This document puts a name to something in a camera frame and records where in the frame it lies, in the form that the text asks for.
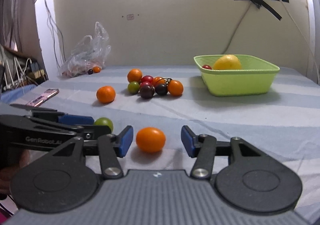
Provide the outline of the person left hand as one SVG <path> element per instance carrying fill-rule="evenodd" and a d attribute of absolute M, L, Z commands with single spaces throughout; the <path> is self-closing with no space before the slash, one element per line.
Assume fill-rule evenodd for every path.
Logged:
<path fill-rule="evenodd" d="M 14 175 L 22 168 L 27 166 L 30 161 L 29 150 L 24 150 L 18 163 L 12 167 L 6 167 L 1 170 L 1 194 L 8 195 L 10 193 L 10 182 Z"/>

